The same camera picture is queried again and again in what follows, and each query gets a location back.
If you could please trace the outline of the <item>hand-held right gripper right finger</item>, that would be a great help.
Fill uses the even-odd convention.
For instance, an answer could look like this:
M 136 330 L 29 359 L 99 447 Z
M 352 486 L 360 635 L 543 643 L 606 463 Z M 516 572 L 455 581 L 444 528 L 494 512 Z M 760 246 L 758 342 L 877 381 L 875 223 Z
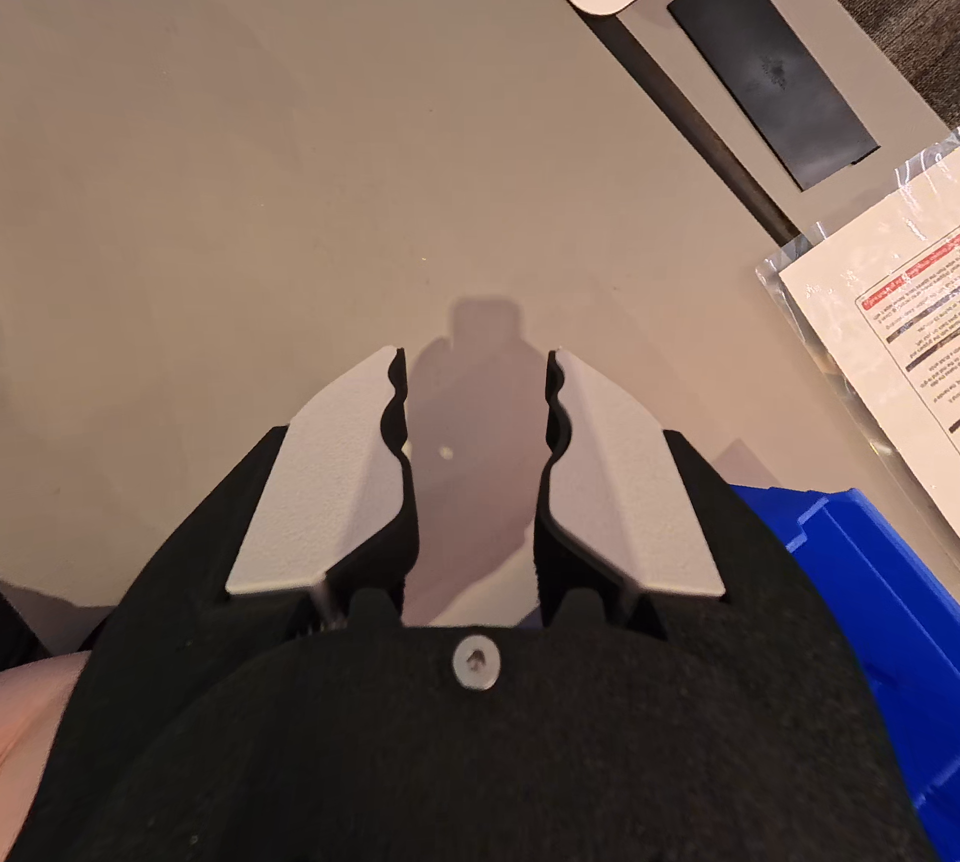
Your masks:
M 654 595 L 721 599 L 726 586 L 656 417 L 566 349 L 549 353 L 545 394 L 549 456 L 534 513 L 542 622 L 577 590 L 593 592 L 613 624 Z

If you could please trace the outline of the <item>blue plastic bin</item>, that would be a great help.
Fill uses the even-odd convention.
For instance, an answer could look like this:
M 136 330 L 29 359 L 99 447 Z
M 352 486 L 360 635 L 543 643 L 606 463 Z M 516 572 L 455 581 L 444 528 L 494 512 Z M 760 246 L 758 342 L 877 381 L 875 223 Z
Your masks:
M 942 860 L 959 859 L 959 608 L 859 490 L 733 486 L 839 623 Z

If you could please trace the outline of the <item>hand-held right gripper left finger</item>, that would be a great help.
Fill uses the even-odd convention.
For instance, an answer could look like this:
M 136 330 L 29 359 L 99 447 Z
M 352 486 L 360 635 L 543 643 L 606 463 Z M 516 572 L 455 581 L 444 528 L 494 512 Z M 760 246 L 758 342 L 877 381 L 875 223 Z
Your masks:
M 402 612 L 419 556 L 406 397 L 405 353 L 386 346 L 294 415 L 225 581 L 230 597 L 304 594 L 337 624 L 372 589 Z

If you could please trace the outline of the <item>laminated printed paper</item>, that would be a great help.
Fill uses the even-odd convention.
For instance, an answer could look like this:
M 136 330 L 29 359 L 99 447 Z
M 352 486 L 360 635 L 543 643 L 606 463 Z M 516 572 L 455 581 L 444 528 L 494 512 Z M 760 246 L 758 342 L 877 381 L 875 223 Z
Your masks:
M 756 270 L 878 454 L 959 525 L 958 128 L 906 160 L 844 226 L 817 223 Z

